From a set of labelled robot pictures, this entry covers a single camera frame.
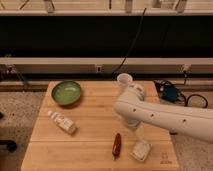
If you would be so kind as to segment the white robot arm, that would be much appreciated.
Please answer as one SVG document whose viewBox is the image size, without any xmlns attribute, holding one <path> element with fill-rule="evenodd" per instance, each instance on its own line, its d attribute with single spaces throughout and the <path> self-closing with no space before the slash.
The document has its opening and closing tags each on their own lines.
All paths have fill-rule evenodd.
<svg viewBox="0 0 213 171">
<path fill-rule="evenodd" d="M 114 110 L 128 126 L 144 122 L 213 143 L 213 109 L 151 103 L 145 96 L 145 88 L 132 83 L 115 101 Z"/>
</svg>

